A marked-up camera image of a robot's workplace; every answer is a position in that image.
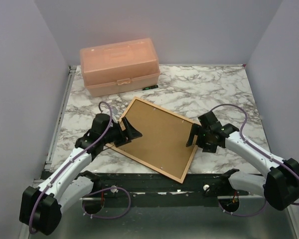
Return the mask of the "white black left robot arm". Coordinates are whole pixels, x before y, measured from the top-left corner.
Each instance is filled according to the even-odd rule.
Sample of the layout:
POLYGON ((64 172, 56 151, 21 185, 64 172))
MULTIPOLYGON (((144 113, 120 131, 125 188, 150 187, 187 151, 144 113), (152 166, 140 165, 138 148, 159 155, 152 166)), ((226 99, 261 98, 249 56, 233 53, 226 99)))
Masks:
POLYGON ((37 187, 25 189, 20 222, 28 225, 30 234, 50 235, 60 223, 62 214, 79 198, 100 193, 100 183, 81 176, 81 170, 102 152, 106 144, 119 147, 141 136, 126 117, 115 122, 111 115, 96 114, 91 128, 77 139, 70 156, 61 166, 37 187))

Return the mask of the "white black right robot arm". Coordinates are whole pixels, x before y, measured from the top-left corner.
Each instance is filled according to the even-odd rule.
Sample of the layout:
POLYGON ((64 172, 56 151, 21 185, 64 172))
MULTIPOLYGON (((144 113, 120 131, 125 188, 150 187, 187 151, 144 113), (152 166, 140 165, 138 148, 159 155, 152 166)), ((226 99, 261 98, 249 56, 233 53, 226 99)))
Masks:
POLYGON ((193 124, 186 145, 192 144, 212 153, 216 152, 217 147, 226 148, 260 172, 259 176, 238 169, 226 172, 219 183, 223 194, 231 195, 236 190, 250 192, 264 197, 279 211, 289 205, 299 205, 299 163, 296 160, 284 160, 257 147, 232 124, 221 125, 217 122, 206 127, 193 124))

